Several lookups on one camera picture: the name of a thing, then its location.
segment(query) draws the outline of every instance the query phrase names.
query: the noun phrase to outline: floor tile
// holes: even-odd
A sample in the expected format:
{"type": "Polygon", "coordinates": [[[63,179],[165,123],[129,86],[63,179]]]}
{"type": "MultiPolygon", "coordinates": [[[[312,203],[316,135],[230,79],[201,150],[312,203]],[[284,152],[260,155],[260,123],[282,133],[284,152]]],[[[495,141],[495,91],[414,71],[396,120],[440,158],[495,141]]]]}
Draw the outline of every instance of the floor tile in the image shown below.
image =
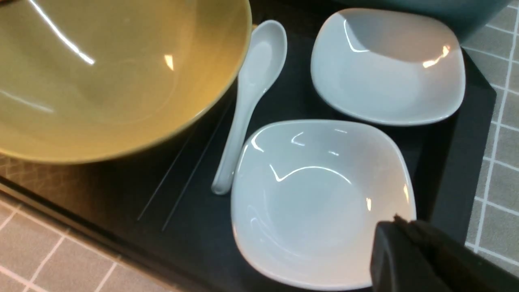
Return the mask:
{"type": "Polygon", "coordinates": [[[8,276],[0,273],[0,291],[2,292],[21,292],[24,289],[24,285],[20,284],[16,280],[9,278],[8,276]]]}
{"type": "Polygon", "coordinates": [[[505,86],[508,61],[470,50],[467,50],[467,53],[490,83],[505,86]]]}
{"type": "Polygon", "coordinates": [[[122,266],[117,266],[101,292],[167,292],[168,290],[141,273],[122,266]]]}
{"type": "Polygon", "coordinates": [[[463,43],[463,47],[477,49],[508,59],[513,38],[514,35],[511,33],[484,26],[467,39],[463,43]]]}
{"type": "Polygon", "coordinates": [[[497,122],[499,118],[499,110],[501,109],[501,102],[503,101],[504,90],[494,88],[496,91],[496,104],[494,105],[494,113],[492,114],[492,121],[497,122]]]}
{"type": "Polygon", "coordinates": [[[101,283],[112,263],[65,239],[34,283],[51,292],[92,292],[101,283]]]}
{"type": "Polygon", "coordinates": [[[485,146],[485,157],[492,158],[492,148],[494,147],[494,139],[496,137],[496,125],[491,124],[488,131],[487,144],[485,146]]]}
{"type": "Polygon", "coordinates": [[[510,72],[510,83],[508,88],[512,91],[519,92],[519,64],[512,64],[512,71],[510,72]]]}
{"type": "Polygon", "coordinates": [[[511,92],[507,94],[501,123],[519,128],[519,95],[511,92]]]}
{"type": "Polygon", "coordinates": [[[480,225],[481,207],[483,203],[474,200],[472,205],[472,215],[470,216],[469,230],[467,232],[467,242],[474,244],[476,242],[477,229],[480,225]]]}
{"type": "Polygon", "coordinates": [[[517,16],[517,9],[505,7],[498,13],[488,24],[497,28],[514,31],[515,17],[517,16]]]}
{"type": "Polygon", "coordinates": [[[16,214],[0,230],[0,265],[25,279],[30,279],[60,236],[16,214]]]}
{"type": "Polygon", "coordinates": [[[0,205],[0,225],[12,214],[11,209],[0,205]]]}
{"type": "Polygon", "coordinates": [[[27,213],[28,215],[30,215],[31,217],[33,217],[34,219],[36,220],[39,220],[45,224],[48,224],[50,225],[51,227],[54,227],[60,231],[65,231],[67,230],[68,226],[66,226],[65,224],[57,221],[56,219],[53,219],[53,218],[50,218],[49,216],[41,213],[40,211],[32,208],[32,207],[29,207],[29,206],[26,206],[26,205],[23,205],[20,210],[24,213],[27,213]]]}
{"type": "Polygon", "coordinates": [[[104,254],[107,257],[110,257],[115,260],[119,256],[119,254],[117,252],[115,252],[114,250],[112,250],[111,248],[89,238],[88,236],[80,233],[79,231],[72,229],[72,230],[70,230],[69,234],[74,239],[88,245],[89,247],[95,249],[96,251],[104,254]]]}
{"type": "Polygon", "coordinates": [[[486,206],[480,246],[519,261],[519,216],[486,206]]]}
{"type": "Polygon", "coordinates": [[[519,167],[519,132],[501,127],[496,159],[519,167]]]}
{"type": "Polygon", "coordinates": [[[495,264],[496,266],[502,268],[503,270],[511,273],[512,275],[515,275],[517,277],[519,277],[519,266],[516,266],[514,264],[511,264],[507,261],[504,261],[500,258],[496,258],[494,256],[491,256],[483,251],[480,251],[478,253],[478,255],[480,255],[482,258],[486,259],[486,260],[489,260],[490,262],[492,262],[493,264],[495,264]]]}
{"type": "Polygon", "coordinates": [[[480,178],[477,181],[476,197],[484,198],[485,185],[489,166],[490,162],[486,160],[483,160],[483,162],[481,163],[480,178]]]}
{"type": "Polygon", "coordinates": [[[488,200],[505,208],[519,211],[519,171],[494,164],[488,200]]]}

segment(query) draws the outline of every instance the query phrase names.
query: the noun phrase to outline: bowl rim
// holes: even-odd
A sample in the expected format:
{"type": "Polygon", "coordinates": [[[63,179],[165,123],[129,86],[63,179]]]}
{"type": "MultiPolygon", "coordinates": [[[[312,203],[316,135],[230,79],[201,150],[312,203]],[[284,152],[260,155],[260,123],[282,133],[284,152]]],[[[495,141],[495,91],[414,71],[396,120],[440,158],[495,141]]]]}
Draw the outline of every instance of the bowl rim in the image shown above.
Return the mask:
{"type": "MultiPolygon", "coordinates": [[[[405,182],[407,184],[407,191],[408,191],[408,194],[409,194],[409,206],[411,208],[410,220],[416,220],[416,202],[415,202],[415,195],[414,195],[413,185],[412,185],[411,177],[409,175],[409,170],[407,169],[407,165],[405,163],[405,160],[404,160],[404,157],[402,155],[402,152],[400,151],[400,148],[398,148],[397,144],[393,141],[393,139],[391,139],[391,137],[389,137],[382,130],[380,130],[380,129],[374,127],[374,126],[368,125],[368,124],[357,123],[357,122],[350,122],[350,121],[321,120],[321,119],[316,119],[316,120],[313,120],[313,119],[290,120],[290,121],[281,121],[281,122],[275,122],[275,123],[268,124],[266,126],[261,127],[257,131],[255,131],[246,140],[246,142],[245,142],[245,144],[244,144],[244,146],[242,148],[242,152],[240,154],[240,159],[239,159],[238,165],[236,166],[235,173],[238,171],[239,166],[241,165],[241,163],[243,161],[243,158],[244,158],[244,155],[245,155],[245,148],[252,142],[252,140],[255,138],[255,136],[258,135],[259,133],[261,133],[263,130],[265,130],[267,128],[279,126],[279,125],[286,125],[286,124],[325,124],[325,123],[349,124],[349,125],[354,125],[356,127],[365,127],[366,129],[375,132],[377,135],[381,135],[389,143],[390,147],[392,148],[393,151],[395,151],[395,153],[397,154],[397,156],[399,158],[399,162],[400,162],[399,166],[404,171],[405,182]]],[[[239,179],[238,177],[239,176],[234,175],[233,185],[239,179]]],[[[240,251],[241,255],[244,257],[244,259],[247,261],[247,263],[249,263],[255,270],[257,270],[262,275],[264,275],[264,276],[266,276],[266,277],[268,277],[270,279],[273,279],[273,280],[275,280],[277,282],[284,283],[284,284],[287,284],[287,285],[290,285],[290,286],[304,288],[304,289],[320,290],[320,291],[353,290],[353,289],[362,289],[362,288],[367,288],[367,287],[371,287],[372,286],[371,279],[369,279],[368,281],[366,281],[366,282],[364,282],[362,284],[358,284],[358,285],[346,285],[346,284],[315,285],[315,284],[312,284],[312,283],[309,283],[309,282],[300,281],[300,280],[294,280],[294,279],[287,278],[287,277],[284,277],[284,276],[279,275],[279,274],[275,274],[275,273],[269,271],[267,268],[258,265],[255,262],[255,260],[250,255],[248,255],[245,252],[245,249],[244,249],[245,245],[240,243],[240,236],[239,236],[239,234],[238,234],[238,232],[236,230],[236,221],[237,220],[236,220],[236,215],[235,215],[235,211],[234,211],[235,210],[235,202],[236,201],[233,200],[235,195],[233,194],[232,190],[231,190],[231,194],[230,195],[231,195],[231,223],[232,223],[232,226],[233,226],[233,237],[234,237],[234,240],[236,242],[238,250],[240,251]]]]}
{"type": "Polygon", "coordinates": [[[245,42],[243,46],[243,50],[241,52],[241,55],[239,56],[238,62],[236,64],[236,67],[232,73],[232,75],[229,77],[228,83],[222,88],[222,90],[215,95],[215,98],[207,104],[205,108],[203,108],[201,111],[199,111],[196,115],[194,115],[191,119],[187,120],[184,124],[182,124],[180,127],[175,128],[174,130],[168,132],[165,135],[156,137],[155,139],[149,140],[148,142],[143,142],[139,145],[135,145],[132,147],[126,147],[123,150],[117,151],[117,152],[97,152],[95,154],[90,155],[84,155],[82,157],[73,157],[72,155],[69,157],[50,157],[50,156],[33,156],[28,154],[19,153],[13,150],[6,149],[0,145],[0,155],[9,156],[12,158],[24,160],[24,161],[30,161],[35,163],[47,163],[47,164],[56,164],[56,165],[74,165],[74,164],[85,164],[85,163],[94,163],[94,162],[101,162],[101,161],[108,161],[113,160],[116,158],[124,157],[133,153],[138,153],[141,151],[144,151],[146,149],[150,149],[153,146],[159,145],[172,137],[176,136],[177,134],[181,133],[185,129],[189,128],[191,125],[193,125],[195,122],[197,122],[199,119],[201,119],[211,108],[214,107],[214,105],[221,100],[223,95],[229,90],[231,85],[236,80],[236,77],[238,76],[238,73],[241,70],[241,67],[243,66],[243,63],[245,62],[245,57],[247,55],[247,52],[249,50],[249,45],[251,41],[251,33],[253,30],[253,24],[252,24],[252,11],[251,11],[251,5],[249,0],[240,0],[244,6],[246,18],[247,18],[247,30],[249,31],[248,34],[245,35],[245,42]]]}

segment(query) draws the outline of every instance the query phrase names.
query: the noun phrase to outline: yellow bowl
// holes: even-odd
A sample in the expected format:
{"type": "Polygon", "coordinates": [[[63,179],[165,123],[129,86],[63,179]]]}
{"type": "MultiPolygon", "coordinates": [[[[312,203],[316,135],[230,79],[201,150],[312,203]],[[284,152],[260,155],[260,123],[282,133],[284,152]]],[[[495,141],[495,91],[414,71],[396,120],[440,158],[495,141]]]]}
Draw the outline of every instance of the yellow bowl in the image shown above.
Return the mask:
{"type": "Polygon", "coordinates": [[[0,4],[0,152],[75,164],[148,148],[213,106],[250,41],[248,0],[0,4]]]}

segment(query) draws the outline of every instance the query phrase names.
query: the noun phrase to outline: white spoon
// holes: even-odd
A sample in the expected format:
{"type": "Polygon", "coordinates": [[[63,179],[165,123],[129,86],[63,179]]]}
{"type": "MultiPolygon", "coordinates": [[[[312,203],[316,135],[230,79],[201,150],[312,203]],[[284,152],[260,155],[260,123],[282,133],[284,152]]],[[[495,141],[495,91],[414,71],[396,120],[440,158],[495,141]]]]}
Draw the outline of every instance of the white spoon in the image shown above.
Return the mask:
{"type": "Polygon", "coordinates": [[[226,194],[233,183],[238,158],[254,108],[279,77],[285,64],[286,31],[281,23],[267,20],[251,36],[249,51],[238,75],[238,98],[234,120],[216,171],[213,193],[226,194]]]}

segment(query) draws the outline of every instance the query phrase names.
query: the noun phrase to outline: white square bowl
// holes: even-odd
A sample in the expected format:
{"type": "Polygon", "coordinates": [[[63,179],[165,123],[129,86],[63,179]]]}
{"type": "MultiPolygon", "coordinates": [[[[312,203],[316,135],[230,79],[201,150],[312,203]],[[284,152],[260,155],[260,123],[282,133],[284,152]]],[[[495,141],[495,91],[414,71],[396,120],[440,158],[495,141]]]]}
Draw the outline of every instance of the white square bowl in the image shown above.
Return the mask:
{"type": "Polygon", "coordinates": [[[375,226],[416,219],[402,154],[375,127],[343,121],[271,124],[246,142],[231,193],[245,259],[307,289],[371,286],[375,226]]]}
{"type": "Polygon", "coordinates": [[[420,15],[352,8],[331,15],[316,39],[311,76],[336,110],[371,123],[441,121],[465,94],[458,39],[420,15]]]}

